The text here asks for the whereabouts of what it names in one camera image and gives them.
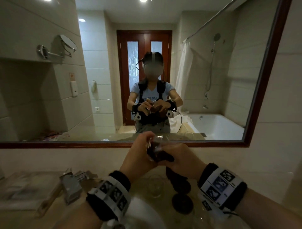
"shower curtain rod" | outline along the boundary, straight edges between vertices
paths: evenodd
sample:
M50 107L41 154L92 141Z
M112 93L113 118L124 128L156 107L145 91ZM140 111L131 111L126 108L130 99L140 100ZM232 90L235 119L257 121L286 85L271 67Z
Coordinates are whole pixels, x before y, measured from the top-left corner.
M230 1L225 7L223 7L217 14L215 14L210 20L208 20L202 27L200 27L196 33L192 34L191 36L189 36L187 39L185 39L183 41L183 43L185 43L188 39L190 39L192 36L196 35L200 30L202 30L204 27L206 27L211 21L213 21L216 17L218 17L222 12L224 12L227 8L229 8L234 2L236 2L237 0L232 0Z

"shoulder strap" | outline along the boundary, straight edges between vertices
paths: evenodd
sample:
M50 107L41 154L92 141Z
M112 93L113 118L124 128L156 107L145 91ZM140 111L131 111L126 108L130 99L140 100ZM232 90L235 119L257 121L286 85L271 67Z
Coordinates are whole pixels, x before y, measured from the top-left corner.
M144 99L143 99L143 93L144 91L147 89L148 87L148 80L147 79L143 79L141 81L139 81L138 83L138 87L140 89L140 99L139 99L139 103L143 103Z
M162 94L166 90L166 82L162 80L157 81L157 92L159 94L159 99L162 99Z

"light blue t-shirt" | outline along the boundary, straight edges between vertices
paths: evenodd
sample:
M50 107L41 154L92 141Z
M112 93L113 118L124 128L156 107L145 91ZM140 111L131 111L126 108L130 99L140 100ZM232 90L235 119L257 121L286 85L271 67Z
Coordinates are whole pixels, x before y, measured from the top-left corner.
M164 101L167 100L169 96L169 92L171 90L175 89L171 84L166 82L166 89L165 92L162 94L162 99ZM138 82L133 85L130 92L135 92L138 94L136 102L138 103L138 100L140 99L140 88L138 87ZM150 99L151 101L155 101L159 99L159 94L157 92L157 87L153 91L151 91L149 88L147 88L143 93L143 99L146 101L146 99Z

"wooden mirror frame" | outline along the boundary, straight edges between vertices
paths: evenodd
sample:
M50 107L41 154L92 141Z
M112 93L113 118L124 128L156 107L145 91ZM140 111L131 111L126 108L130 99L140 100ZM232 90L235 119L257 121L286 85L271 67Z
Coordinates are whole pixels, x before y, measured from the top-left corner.
M244 131L243 139L239 141L177 141L187 144L189 147L249 147L252 141L257 119L260 113L262 101L264 99L268 80L277 55L279 43L286 23L291 0L280 0L271 33L268 40L262 66L254 92L254 97ZM3 142L0 143L2 149L20 148L127 148L132 142Z

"gray pants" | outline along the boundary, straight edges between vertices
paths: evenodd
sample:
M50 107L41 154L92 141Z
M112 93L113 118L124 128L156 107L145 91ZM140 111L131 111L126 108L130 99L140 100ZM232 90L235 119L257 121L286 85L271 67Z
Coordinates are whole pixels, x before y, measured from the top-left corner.
M165 120L164 122L160 122L156 125L142 125L140 122L136 122L135 124L136 133L140 134L146 131L152 131L155 134L169 134L171 133L169 120Z

